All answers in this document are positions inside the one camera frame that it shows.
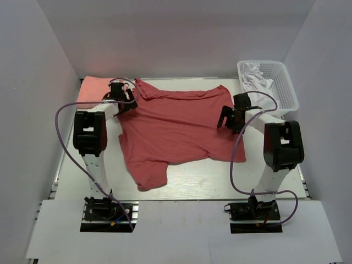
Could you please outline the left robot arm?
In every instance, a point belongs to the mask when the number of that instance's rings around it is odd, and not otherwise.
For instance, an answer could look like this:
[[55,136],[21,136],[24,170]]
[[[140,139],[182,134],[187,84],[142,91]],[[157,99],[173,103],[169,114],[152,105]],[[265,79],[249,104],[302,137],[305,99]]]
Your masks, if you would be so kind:
[[111,219],[116,214],[116,205],[109,198],[112,189],[108,183],[104,162],[107,148],[107,120],[138,107],[128,79],[113,79],[109,82],[109,92],[96,106],[78,110],[74,117],[73,146],[82,157],[85,170],[89,173],[91,195],[85,201],[103,219]]

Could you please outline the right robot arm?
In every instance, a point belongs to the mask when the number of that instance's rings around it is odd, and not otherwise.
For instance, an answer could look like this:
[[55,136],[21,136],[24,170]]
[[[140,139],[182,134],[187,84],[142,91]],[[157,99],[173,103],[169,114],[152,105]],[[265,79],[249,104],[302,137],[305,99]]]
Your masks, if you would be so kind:
[[234,183],[233,169],[229,170],[233,189],[249,197],[243,212],[261,219],[274,207],[283,180],[303,162],[305,154],[299,123],[272,116],[278,102],[271,95],[265,94],[274,104],[271,109],[253,106],[249,95],[248,91],[239,93],[233,97],[232,107],[223,106],[217,126],[225,126],[238,136],[236,147],[249,126],[263,134],[265,168],[258,184],[250,192],[242,191]]

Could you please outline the red t-shirt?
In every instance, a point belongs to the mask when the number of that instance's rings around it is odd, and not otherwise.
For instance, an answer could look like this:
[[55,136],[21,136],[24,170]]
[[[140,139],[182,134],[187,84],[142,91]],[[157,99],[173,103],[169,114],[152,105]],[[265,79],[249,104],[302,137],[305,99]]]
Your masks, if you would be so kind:
[[164,91],[140,79],[135,83],[138,107],[118,119],[125,164],[138,190],[165,186],[169,164],[246,161],[243,140],[226,127],[217,128],[223,106],[233,104],[226,87]]

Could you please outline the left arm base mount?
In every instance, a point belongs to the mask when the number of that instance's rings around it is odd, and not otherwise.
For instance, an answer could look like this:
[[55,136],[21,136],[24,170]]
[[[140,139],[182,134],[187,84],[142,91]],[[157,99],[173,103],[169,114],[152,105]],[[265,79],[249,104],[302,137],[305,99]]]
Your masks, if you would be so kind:
[[123,202],[123,209],[107,200],[85,201],[81,233],[132,233],[138,220],[138,202]]

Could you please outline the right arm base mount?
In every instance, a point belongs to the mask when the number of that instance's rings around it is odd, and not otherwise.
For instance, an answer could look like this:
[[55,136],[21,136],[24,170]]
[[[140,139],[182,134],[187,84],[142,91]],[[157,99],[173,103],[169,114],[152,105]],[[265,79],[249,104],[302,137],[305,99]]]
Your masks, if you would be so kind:
[[278,205],[271,208],[251,210],[248,202],[228,203],[224,212],[229,214],[231,234],[282,233],[281,216]]

